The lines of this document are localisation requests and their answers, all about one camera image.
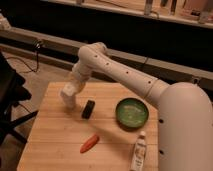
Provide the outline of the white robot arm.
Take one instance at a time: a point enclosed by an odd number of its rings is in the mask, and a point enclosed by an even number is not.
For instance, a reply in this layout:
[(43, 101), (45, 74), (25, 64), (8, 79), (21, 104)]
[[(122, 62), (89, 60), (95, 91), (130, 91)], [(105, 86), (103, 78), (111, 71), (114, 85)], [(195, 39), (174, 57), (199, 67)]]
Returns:
[(118, 63), (101, 42), (80, 47), (78, 57), (60, 92), (68, 107), (99, 70), (158, 110), (159, 171), (213, 171), (213, 105), (203, 89), (189, 82), (168, 84)]

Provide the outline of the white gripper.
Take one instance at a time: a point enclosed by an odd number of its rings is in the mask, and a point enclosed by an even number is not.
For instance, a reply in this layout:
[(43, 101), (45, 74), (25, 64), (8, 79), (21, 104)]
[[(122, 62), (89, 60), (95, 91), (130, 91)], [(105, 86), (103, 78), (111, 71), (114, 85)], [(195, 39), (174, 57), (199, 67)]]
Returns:
[(69, 109), (76, 106), (76, 95), (80, 93), (91, 76), (91, 68), (82, 62), (76, 63), (69, 74), (70, 80), (60, 91), (60, 96)]

